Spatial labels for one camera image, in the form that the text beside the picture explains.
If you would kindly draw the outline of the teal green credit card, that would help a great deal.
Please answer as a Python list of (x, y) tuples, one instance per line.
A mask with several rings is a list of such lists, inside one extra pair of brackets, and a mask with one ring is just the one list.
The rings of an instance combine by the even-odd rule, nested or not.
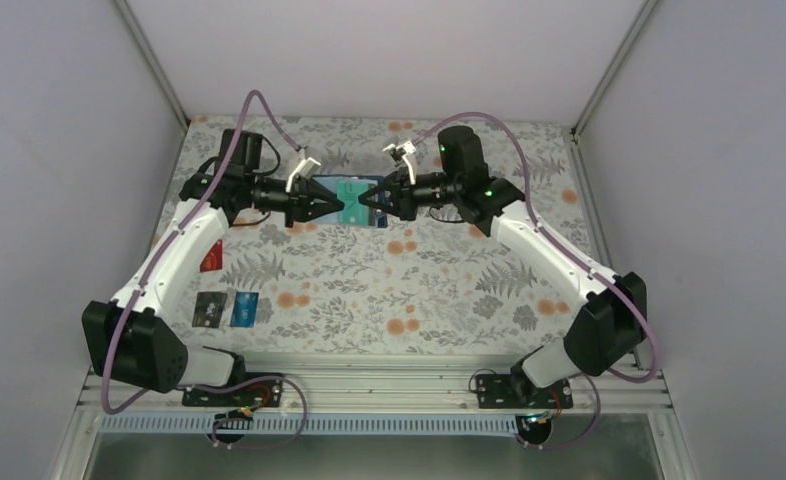
[(340, 213), (340, 224), (358, 227), (374, 227), (376, 219), (368, 214), (365, 206), (360, 204), (359, 195), (376, 183), (358, 178), (340, 179), (337, 182), (337, 197), (344, 204)]

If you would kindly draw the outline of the blue credit card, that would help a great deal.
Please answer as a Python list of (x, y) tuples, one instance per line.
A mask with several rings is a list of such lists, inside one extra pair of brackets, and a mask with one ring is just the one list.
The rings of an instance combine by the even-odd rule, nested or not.
[(241, 292), (235, 294), (230, 326), (233, 328), (252, 328), (255, 325), (259, 294)]

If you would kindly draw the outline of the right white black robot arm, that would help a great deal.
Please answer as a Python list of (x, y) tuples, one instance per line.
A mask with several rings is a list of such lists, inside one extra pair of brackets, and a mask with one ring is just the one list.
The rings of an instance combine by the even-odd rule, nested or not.
[(646, 287), (638, 275), (615, 273), (538, 217), (523, 190), (491, 175), (472, 128), (445, 128), (437, 141), (442, 170), (432, 174), (416, 173), (413, 142), (385, 146), (396, 169), (359, 201), (407, 221), (421, 207), (452, 205), (464, 222), (520, 256), (562, 294), (574, 320), (561, 339), (511, 367), (510, 385), (517, 396), (528, 399), (579, 374), (599, 376), (649, 339)]

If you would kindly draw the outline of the blue leather card holder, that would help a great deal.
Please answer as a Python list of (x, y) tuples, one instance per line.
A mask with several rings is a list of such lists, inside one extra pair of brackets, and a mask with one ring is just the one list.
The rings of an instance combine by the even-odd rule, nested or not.
[(379, 175), (315, 175), (314, 179), (326, 189), (335, 193), (344, 203), (338, 212), (312, 220), (318, 225), (344, 225), (362, 228), (383, 229), (388, 227), (387, 215), (381, 210), (368, 207), (359, 202), (360, 194), (376, 187), (383, 177)]

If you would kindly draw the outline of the black credit card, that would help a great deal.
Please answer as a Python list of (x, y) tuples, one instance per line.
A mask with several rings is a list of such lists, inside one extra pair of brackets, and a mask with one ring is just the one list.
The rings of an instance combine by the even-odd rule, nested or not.
[(198, 328), (217, 328), (220, 326), (227, 293), (202, 291), (196, 295), (192, 326)]

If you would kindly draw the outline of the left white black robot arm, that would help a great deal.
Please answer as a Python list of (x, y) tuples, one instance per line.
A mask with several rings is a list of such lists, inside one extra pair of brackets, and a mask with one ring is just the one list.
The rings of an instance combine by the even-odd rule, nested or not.
[(103, 382), (168, 393), (178, 387), (223, 387), (239, 373), (238, 355), (187, 346), (169, 316), (212, 247), (250, 208), (283, 215), (286, 226), (336, 213), (344, 204), (314, 179), (321, 164), (305, 152), (287, 178), (260, 170), (261, 134), (226, 129), (219, 154), (184, 182), (157, 245), (110, 300), (92, 301), (82, 326), (93, 370)]

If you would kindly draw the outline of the red credit card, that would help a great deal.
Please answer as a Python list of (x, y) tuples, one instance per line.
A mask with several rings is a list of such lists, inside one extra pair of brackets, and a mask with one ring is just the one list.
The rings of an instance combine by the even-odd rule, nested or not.
[(215, 272), (223, 268), (223, 241), (218, 240), (208, 250), (199, 267), (201, 273)]

